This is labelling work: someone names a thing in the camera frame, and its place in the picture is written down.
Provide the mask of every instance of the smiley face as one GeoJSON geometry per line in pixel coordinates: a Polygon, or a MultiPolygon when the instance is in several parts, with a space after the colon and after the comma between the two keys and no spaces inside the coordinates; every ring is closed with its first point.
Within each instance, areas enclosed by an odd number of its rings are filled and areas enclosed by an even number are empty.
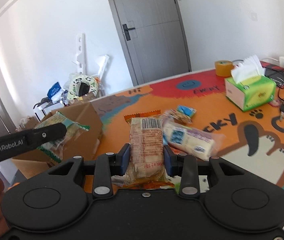
{"type": "Polygon", "coordinates": [[[200,81],[197,80],[186,80],[183,81],[179,84],[177,84],[177,88],[181,90],[190,90],[190,89],[195,89],[201,85],[200,81]]]}

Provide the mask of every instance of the gray door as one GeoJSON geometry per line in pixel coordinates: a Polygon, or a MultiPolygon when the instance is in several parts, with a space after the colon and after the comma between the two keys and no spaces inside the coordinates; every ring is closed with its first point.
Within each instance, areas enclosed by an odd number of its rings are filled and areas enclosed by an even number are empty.
{"type": "Polygon", "coordinates": [[[175,0],[114,0],[139,84],[188,72],[175,0]]]}

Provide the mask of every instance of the tape roll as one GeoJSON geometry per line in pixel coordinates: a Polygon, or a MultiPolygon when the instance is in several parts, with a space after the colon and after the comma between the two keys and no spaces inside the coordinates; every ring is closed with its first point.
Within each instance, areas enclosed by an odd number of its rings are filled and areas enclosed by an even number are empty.
{"type": "Polygon", "coordinates": [[[230,77],[232,69],[234,69],[232,61],[219,60],[215,62],[215,73],[219,77],[230,77]]]}

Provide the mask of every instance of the blue snack package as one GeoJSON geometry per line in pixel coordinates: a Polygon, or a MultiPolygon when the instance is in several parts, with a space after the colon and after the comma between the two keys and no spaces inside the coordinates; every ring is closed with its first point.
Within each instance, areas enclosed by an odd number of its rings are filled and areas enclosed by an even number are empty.
{"type": "Polygon", "coordinates": [[[59,82],[56,82],[48,91],[48,98],[51,100],[52,97],[57,94],[61,90],[61,86],[59,82]]]}
{"type": "Polygon", "coordinates": [[[192,116],[196,113],[195,109],[191,107],[187,107],[187,106],[180,106],[180,105],[177,107],[177,111],[187,115],[190,118],[192,118],[192,116]]]}

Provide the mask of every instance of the black handle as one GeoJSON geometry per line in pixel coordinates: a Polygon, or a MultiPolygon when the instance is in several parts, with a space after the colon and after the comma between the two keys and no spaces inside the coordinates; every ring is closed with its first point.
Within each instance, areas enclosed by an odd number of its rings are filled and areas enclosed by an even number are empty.
{"type": "Polygon", "coordinates": [[[135,28],[128,28],[127,24],[123,24],[124,35],[127,41],[131,40],[129,31],[135,30],[135,28]]]}
{"type": "Polygon", "coordinates": [[[192,155],[184,157],[179,195],[186,198],[198,198],[200,195],[198,163],[192,155]]]}
{"type": "Polygon", "coordinates": [[[92,195],[94,198],[107,198],[113,195],[109,156],[106,154],[96,159],[92,195]]]}

